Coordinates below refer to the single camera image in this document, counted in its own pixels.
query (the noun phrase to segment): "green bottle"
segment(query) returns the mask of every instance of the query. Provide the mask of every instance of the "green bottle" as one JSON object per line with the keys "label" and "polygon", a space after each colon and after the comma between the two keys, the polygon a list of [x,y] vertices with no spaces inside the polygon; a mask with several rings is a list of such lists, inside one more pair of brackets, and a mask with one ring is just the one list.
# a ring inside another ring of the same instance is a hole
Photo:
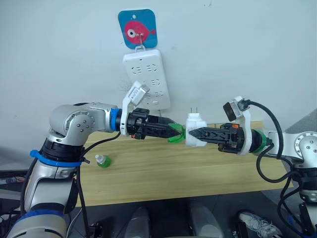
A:
{"label": "green bottle", "polygon": [[97,161],[97,165],[99,165],[100,167],[107,168],[111,164],[111,159],[107,155],[96,155],[95,158]]}

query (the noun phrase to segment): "red fish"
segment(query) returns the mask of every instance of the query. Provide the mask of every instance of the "red fish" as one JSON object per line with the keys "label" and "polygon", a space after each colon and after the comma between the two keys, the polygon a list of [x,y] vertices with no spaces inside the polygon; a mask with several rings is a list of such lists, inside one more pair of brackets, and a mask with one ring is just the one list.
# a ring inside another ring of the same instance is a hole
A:
{"label": "red fish", "polygon": [[154,35],[155,29],[149,31],[146,26],[139,21],[129,21],[124,26],[124,34],[126,38],[129,42],[136,45],[140,44],[140,37],[138,36],[138,34],[142,34],[142,42],[145,42],[150,33]]}

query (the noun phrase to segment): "power socket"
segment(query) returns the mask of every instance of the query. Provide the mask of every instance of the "power socket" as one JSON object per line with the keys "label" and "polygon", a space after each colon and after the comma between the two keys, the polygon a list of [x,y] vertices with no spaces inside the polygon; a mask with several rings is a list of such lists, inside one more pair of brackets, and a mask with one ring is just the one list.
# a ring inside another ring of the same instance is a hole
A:
{"label": "power socket", "polygon": [[123,65],[132,83],[139,81],[150,89],[140,103],[143,108],[160,110],[170,107],[165,72],[158,50],[126,54]]}

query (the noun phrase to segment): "blue square sign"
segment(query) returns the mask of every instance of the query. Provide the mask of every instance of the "blue square sign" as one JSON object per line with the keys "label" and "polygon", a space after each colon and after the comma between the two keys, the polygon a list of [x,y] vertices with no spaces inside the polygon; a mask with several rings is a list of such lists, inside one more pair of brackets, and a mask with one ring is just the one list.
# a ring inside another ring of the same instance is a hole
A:
{"label": "blue square sign", "polygon": [[150,9],[121,11],[118,15],[125,45],[135,49],[140,37],[145,48],[158,44],[155,15]]}

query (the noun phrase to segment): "wooden table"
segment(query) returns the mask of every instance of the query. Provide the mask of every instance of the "wooden table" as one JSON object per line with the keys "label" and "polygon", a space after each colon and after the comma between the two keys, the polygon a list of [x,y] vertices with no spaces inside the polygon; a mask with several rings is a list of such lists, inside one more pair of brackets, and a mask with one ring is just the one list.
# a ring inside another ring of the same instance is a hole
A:
{"label": "wooden table", "polygon": [[[261,122],[253,123],[253,127],[261,125]],[[85,146],[113,136],[115,133],[94,133]],[[110,156],[111,166],[99,167],[94,158],[96,154]],[[188,147],[184,143],[170,144],[160,138],[135,140],[120,136],[97,146],[86,158],[91,164],[82,166],[81,181],[87,206],[284,186],[283,182],[266,182],[258,175],[254,155],[221,153],[214,144]],[[285,174],[282,163],[273,158],[263,158],[262,168],[269,178]]]}

